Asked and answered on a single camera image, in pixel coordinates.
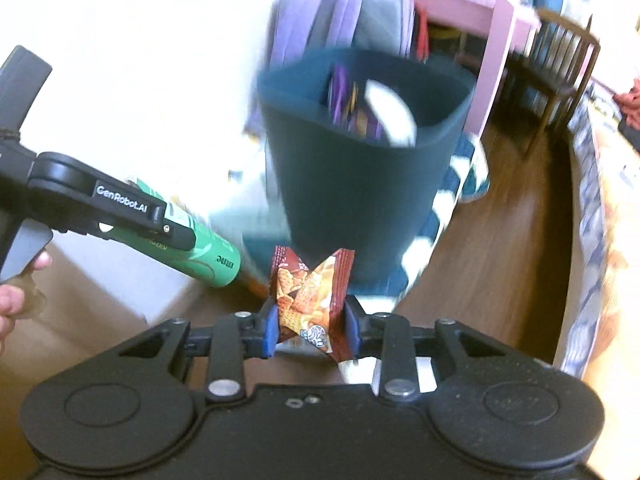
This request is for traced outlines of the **person left hand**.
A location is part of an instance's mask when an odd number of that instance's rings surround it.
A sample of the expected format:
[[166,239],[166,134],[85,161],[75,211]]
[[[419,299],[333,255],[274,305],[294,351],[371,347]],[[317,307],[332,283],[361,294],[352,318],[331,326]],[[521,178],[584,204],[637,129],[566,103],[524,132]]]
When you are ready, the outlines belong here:
[[14,331],[17,320],[29,318],[43,308],[46,298],[37,288],[32,274],[51,263],[51,256],[43,250],[23,273],[1,285],[1,350],[4,350],[6,338]]

